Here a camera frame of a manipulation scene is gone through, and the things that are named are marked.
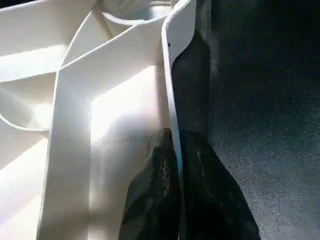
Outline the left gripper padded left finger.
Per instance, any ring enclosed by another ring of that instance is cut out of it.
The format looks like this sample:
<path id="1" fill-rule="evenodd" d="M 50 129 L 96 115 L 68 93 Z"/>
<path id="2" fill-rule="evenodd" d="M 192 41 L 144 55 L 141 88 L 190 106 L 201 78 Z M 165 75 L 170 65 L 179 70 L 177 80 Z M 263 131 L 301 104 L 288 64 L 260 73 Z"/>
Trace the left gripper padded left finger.
<path id="1" fill-rule="evenodd" d="M 146 149 L 144 165 L 128 186 L 118 238 L 176 240 L 181 190 L 171 130 L 155 132 Z"/>

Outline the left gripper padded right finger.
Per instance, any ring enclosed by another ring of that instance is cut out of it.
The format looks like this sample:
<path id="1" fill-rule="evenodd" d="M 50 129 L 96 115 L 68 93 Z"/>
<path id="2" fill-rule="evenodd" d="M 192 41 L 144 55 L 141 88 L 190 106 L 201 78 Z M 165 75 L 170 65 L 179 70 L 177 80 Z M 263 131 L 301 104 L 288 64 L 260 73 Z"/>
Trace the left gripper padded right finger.
<path id="1" fill-rule="evenodd" d="M 187 239 L 259 240 L 246 198 L 204 136 L 180 133 Z"/>

